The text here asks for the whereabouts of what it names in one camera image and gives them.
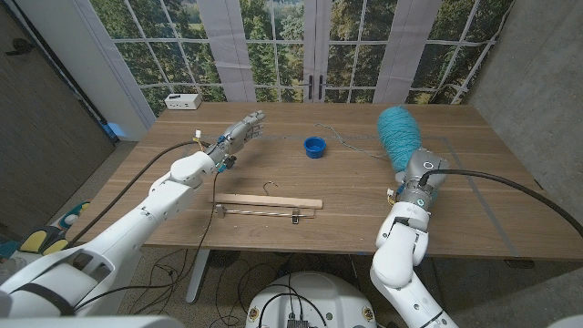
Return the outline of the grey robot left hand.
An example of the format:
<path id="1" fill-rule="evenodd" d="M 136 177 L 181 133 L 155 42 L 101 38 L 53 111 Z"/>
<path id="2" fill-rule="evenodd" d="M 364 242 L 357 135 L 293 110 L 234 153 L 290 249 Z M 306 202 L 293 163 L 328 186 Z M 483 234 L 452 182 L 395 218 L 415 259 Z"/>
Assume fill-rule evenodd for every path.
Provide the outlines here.
<path id="1" fill-rule="evenodd" d="M 262 134 L 262 122 L 266 114 L 262 111 L 255 111 L 246 116 L 243 120 L 234 123 L 220 135 L 217 142 L 212 144 L 206 154 L 219 164 L 228 156 L 234 155 L 243 149 L 244 145 L 253 138 Z"/>

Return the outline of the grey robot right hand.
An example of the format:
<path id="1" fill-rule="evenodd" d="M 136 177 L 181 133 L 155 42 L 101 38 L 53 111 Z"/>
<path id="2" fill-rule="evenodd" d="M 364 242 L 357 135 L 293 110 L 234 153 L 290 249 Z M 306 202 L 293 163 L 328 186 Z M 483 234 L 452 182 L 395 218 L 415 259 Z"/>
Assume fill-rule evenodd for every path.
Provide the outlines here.
<path id="1" fill-rule="evenodd" d="M 413 151 L 404 170 L 395 174 L 395 180 L 399 184 L 417 185 L 423 175 L 431 170 L 449 169 L 450 163 L 427 149 L 416 149 Z M 431 174 L 422 190 L 428 193 L 435 193 L 445 182 L 444 174 Z"/>

